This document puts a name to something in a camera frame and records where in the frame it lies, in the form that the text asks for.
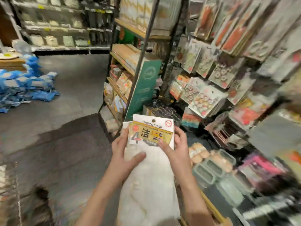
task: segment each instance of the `red round sticker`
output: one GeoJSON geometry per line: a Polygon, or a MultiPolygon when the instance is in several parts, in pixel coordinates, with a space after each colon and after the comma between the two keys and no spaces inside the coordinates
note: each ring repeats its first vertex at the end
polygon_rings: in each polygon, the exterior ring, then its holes
{"type": "Polygon", "coordinates": [[[138,131],[139,127],[137,125],[133,126],[133,131],[138,131]]]}
{"type": "Polygon", "coordinates": [[[171,122],[170,120],[168,120],[168,121],[165,121],[165,125],[166,125],[167,127],[171,127],[171,125],[172,125],[172,122],[171,122]]]}

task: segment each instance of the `green sign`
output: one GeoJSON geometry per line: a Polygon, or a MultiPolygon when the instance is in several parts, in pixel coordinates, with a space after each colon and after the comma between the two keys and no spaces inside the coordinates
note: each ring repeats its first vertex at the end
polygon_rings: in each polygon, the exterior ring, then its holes
{"type": "Polygon", "coordinates": [[[143,105],[152,100],[161,63],[161,60],[144,61],[142,63],[142,68],[124,121],[132,121],[133,114],[141,111],[143,105]]]}

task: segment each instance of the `cleaning towel package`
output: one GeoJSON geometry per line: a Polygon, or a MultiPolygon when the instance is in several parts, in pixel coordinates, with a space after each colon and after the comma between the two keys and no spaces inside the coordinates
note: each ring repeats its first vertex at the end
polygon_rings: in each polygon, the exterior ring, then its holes
{"type": "Polygon", "coordinates": [[[129,124],[129,138],[124,159],[146,152],[146,158],[133,169],[122,186],[117,224],[173,225],[180,218],[174,174],[166,154],[158,146],[162,139],[174,148],[174,122],[172,119],[134,114],[129,124]]]}

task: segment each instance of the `person's right hand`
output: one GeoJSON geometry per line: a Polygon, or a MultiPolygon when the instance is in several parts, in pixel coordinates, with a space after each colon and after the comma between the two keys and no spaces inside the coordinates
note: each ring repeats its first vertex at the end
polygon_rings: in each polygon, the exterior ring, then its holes
{"type": "Polygon", "coordinates": [[[188,152],[187,137],[183,130],[175,126],[175,150],[163,140],[159,140],[160,148],[167,155],[175,178],[180,186],[186,186],[195,181],[191,171],[190,156],[188,152]]]}

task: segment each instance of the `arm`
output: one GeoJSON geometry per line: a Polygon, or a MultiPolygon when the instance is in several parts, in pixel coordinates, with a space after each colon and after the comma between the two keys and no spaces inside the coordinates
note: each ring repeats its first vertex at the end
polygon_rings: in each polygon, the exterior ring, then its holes
{"type": "Polygon", "coordinates": [[[159,141],[159,146],[168,156],[175,178],[180,184],[189,225],[198,226],[202,222],[203,225],[214,226],[191,171],[186,134],[178,127],[175,127],[175,132],[175,150],[163,141],[159,141]]]}
{"type": "Polygon", "coordinates": [[[99,226],[103,219],[106,205],[130,172],[145,159],[145,153],[139,153],[130,161],[123,158],[124,149],[128,140],[129,129],[112,143],[113,156],[103,178],[89,198],[84,212],[77,220],[75,226],[99,226]]]}

